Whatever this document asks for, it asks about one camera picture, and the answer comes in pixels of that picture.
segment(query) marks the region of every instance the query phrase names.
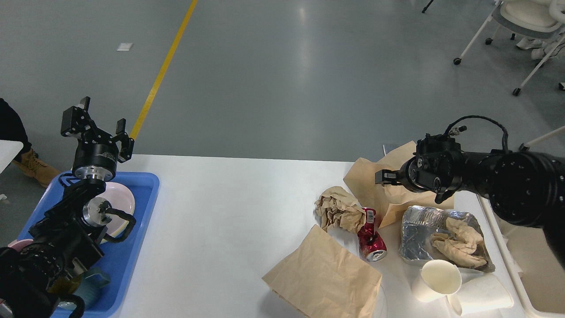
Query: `white table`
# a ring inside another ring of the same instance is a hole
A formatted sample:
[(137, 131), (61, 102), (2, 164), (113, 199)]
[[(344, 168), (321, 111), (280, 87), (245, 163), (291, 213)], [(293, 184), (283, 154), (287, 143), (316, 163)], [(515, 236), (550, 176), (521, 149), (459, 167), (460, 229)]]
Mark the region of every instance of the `white table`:
[(23, 146), (19, 141), (0, 140), (0, 173), (8, 167)]
[[(317, 223), (318, 196), (331, 186), (347, 189), (342, 178), (351, 165), (134, 155), (118, 169), (151, 172), (161, 183), (120, 317), (302, 317), (261, 277)], [(515, 300), (512, 308), (466, 318), (525, 317), (476, 196), (460, 192), (455, 199), (456, 208), (478, 219), (494, 274)], [(358, 255), (356, 235), (330, 234)], [(419, 268), (398, 254), (400, 223), (380, 234), (389, 253), (371, 264), (383, 274), (374, 317), (458, 317), (445, 298), (420, 303), (412, 296)]]

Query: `chair leg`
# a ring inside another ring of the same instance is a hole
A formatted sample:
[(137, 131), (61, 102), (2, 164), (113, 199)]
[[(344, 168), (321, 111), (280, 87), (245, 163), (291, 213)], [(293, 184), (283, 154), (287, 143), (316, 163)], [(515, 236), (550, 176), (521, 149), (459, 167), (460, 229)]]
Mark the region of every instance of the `chair leg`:
[(561, 37), (558, 40), (558, 44), (554, 45), (553, 48), (547, 53), (545, 54), (544, 58), (541, 59), (541, 61), (536, 65), (536, 67), (533, 69), (532, 72), (530, 72), (530, 74), (528, 75), (528, 77), (520, 84), (520, 87), (517, 87), (514, 89), (514, 91), (512, 92), (512, 95), (514, 96), (518, 96), (520, 95), (520, 91), (522, 90), (522, 88), (524, 88), (524, 86), (527, 84), (527, 82), (530, 80), (530, 78), (532, 78), (532, 76), (537, 72), (537, 70), (540, 69), (540, 67), (549, 59), (549, 57), (551, 56), (551, 54), (553, 54), (553, 51), (555, 51), (555, 49), (561, 45), (561, 43), (565, 40), (565, 33), (563, 33), (561, 35)]
[(487, 39), (485, 40), (485, 44), (486, 44), (486, 45), (490, 45), (490, 44), (494, 41), (494, 38), (496, 37), (496, 33), (498, 33), (498, 30), (500, 29), (500, 26), (501, 26), (501, 25), (498, 24), (497, 27), (496, 27), (496, 29), (494, 29), (494, 33), (493, 33), (492, 37), (487, 38)]
[(493, 13), (494, 10), (496, 10), (497, 7), (495, 7), (493, 9), (493, 11), (490, 12), (489, 16), (486, 18), (486, 20), (483, 22), (483, 24), (481, 25), (481, 27), (479, 28), (479, 30), (477, 31), (477, 33), (475, 33), (475, 36), (473, 36), (473, 38), (471, 39), (471, 42), (469, 42), (469, 44), (467, 45), (467, 47), (463, 50), (463, 53), (461, 53), (461, 55), (458, 58), (455, 58), (453, 60), (453, 64), (455, 65), (459, 65), (461, 63), (461, 60), (463, 59), (463, 57), (465, 56), (465, 54), (467, 53), (467, 51), (469, 51), (469, 48), (471, 47), (471, 45), (473, 45), (473, 42), (475, 42), (475, 40), (477, 39), (477, 37), (479, 36), (479, 34), (481, 34), (481, 32), (483, 31), (483, 29), (486, 27), (486, 25), (493, 19)]
[(425, 11), (429, 8), (429, 5), (431, 5), (433, 2), (433, 0), (430, 0), (428, 5), (424, 7), (424, 9), (422, 10), (422, 13), (425, 13)]

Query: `white chair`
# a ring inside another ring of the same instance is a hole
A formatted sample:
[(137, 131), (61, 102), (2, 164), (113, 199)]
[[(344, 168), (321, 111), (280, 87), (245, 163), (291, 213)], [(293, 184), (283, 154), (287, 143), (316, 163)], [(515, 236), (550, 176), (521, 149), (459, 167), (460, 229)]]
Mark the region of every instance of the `white chair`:
[[(556, 36), (561, 25), (565, 23), (565, 0), (504, 0), (489, 14), (463, 53), (453, 60), (453, 64), (459, 65), (461, 63), (461, 60), (473, 42), (475, 42), (486, 25), (493, 19), (498, 22), (498, 26), (492, 37), (485, 40), (486, 45), (490, 45), (493, 42), (500, 26), (519, 35), (548, 40)], [(558, 40), (559, 44), (564, 40), (565, 32), (560, 36)], [(554, 50), (555, 49), (552, 49), (548, 52), (520, 86), (514, 89), (512, 92), (514, 96), (520, 95), (522, 88), (534, 73), (547, 61)]]

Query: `tripod leg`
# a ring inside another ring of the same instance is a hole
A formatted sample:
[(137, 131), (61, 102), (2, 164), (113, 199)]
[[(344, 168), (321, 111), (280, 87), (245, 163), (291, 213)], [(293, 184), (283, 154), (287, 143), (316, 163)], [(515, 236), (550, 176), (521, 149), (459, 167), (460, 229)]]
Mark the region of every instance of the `tripod leg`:
[(429, 5), (431, 5), (433, 2), (433, 0), (430, 0), (428, 5), (422, 10), (422, 13), (425, 13), (425, 11), (428, 9)]

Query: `dish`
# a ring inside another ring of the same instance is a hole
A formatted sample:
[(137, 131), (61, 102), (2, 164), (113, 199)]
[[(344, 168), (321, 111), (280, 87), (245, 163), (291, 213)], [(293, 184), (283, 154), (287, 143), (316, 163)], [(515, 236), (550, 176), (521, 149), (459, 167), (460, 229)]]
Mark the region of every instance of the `dish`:
[[(110, 202), (114, 209), (122, 210), (130, 215), (133, 215), (136, 208), (136, 201), (133, 197), (133, 193), (128, 189), (128, 187), (121, 183), (106, 182), (106, 190), (97, 197), (103, 197)], [(108, 227), (107, 233), (112, 237), (116, 237), (125, 229), (128, 221), (121, 219), (118, 216), (111, 217), (112, 221), (106, 225)]]

